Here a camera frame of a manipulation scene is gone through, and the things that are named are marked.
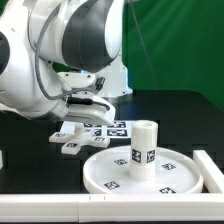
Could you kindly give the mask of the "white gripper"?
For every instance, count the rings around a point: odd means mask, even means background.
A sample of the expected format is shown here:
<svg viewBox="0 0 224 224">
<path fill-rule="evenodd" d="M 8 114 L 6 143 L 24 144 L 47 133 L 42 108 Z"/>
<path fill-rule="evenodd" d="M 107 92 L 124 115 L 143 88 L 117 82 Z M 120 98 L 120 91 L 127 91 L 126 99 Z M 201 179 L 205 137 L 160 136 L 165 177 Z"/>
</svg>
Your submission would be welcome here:
<svg viewBox="0 0 224 224">
<path fill-rule="evenodd" d="M 59 76 L 74 90 L 68 96 L 69 110 L 65 121 L 93 125 L 111 125 L 114 122 L 114 106 L 98 96 L 104 86 L 104 77 L 78 72 L 59 72 Z"/>
</svg>

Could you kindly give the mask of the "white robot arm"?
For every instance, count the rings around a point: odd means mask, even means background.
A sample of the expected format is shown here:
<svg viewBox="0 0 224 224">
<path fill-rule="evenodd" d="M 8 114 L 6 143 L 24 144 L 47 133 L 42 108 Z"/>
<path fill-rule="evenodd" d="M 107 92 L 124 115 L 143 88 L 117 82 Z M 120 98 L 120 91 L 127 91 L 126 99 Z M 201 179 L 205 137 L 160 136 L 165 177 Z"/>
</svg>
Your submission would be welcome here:
<svg viewBox="0 0 224 224">
<path fill-rule="evenodd" d="M 0 15 L 0 111 L 32 120 L 108 125 L 104 79 L 71 83 L 52 64 L 97 73 L 122 44 L 125 0 L 8 0 Z"/>
</svg>

